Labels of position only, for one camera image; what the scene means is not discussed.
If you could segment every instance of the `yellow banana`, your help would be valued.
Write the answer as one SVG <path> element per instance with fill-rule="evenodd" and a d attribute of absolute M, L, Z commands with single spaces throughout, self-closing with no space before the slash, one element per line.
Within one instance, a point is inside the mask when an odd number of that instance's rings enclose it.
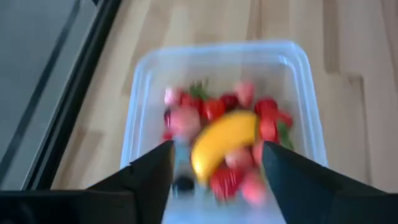
<path fill-rule="evenodd" d="M 192 167 L 199 183 L 209 178 L 225 155 L 241 147 L 254 144 L 257 116 L 251 111 L 235 111 L 205 128 L 192 149 Z"/>

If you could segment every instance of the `transparent plastic box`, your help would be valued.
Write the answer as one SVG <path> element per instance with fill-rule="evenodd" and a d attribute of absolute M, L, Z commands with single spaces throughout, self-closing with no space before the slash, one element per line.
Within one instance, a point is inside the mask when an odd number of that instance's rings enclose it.
<path fill-rule="evenodd" d="M 293 116 L 295 151 L 328 165 L 308 58 L 293 42 L 267 41 L 161 49 L 141 59 L 134 73 L 121 168 L 159 145 L 165 89 L 205 79 L 214 96 L 231 91 L 239 80 L 252 80 L 255 98 L 272 96 Z M 268 196 L 262 208 L 251 208 L 241 197 L 219 206 L 198 188 L 193 196 L 169 198 L 164 223 L 284 223 L 271 191 Z"/>

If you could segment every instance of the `wooden floor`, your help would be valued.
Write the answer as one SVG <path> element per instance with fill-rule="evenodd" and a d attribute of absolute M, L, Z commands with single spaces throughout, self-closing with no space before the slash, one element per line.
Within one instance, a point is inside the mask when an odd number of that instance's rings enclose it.
<path fill-rule="evenodd" d="M 163 46 L 292 39 L 312 65 L 330 167 L 398 191 L 398 1 L 124 0 L 53 188 L 119 169 L 137 61 Z"/>

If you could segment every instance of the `pink fruit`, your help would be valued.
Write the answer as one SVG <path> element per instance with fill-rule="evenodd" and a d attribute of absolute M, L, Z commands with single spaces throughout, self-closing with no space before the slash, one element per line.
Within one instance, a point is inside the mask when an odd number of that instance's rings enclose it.
<path fill-rule="evenodd" d="M 252 155 L 244 147 L 226 155 L 225 163 L 229 168 L 240 168 L 244 170 L 248 170 L 254 165 Z"/>
<path fill-rule="evenodd" d="M 178 138 L 191 140 L 200 131 L 198 111 L 190 106 L 181 106 L 170 112 L 170 131 Z"/>
<path fill-rule="evenodd" d="M 179 105 L 181 103 L 182 90 L 179 88 L 166 88 L 164 95 L 164 103 L 167 106 Z"/>
<path fill-rule="evenodd" d="M 253 158 L 254 158 L 254 162 L 261 166 L 262 164 L 262 146 L 264 145 L 264 141 L 259 141 L 257 143 L 255 143 L 255 145 L 253 145 Z"/>
<path fill-rule="evenodd" d="M 266 202 L 266 184 L 257 170 L 246 174 L 241 189 L 243 198 L 250 205 L 260 207 Z"/>
<path fill-rule="evenodd" d="M 240 82 L 235 87 L 235 93 L 239 104 L 244 108 L 249 108 L 253 103 L 254 85 L 252 82 Z"/>

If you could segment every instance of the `banana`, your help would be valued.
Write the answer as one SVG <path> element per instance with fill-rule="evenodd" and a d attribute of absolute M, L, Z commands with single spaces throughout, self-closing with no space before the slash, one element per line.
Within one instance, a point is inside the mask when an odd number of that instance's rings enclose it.
<path fill-rule="evenodd" d="M 209 178 L 229 152 L 256 140 L 257 116 L 251 111 L 235 111 L 205 128 L 192 149 L 192 167 L 199 183 Z"/>

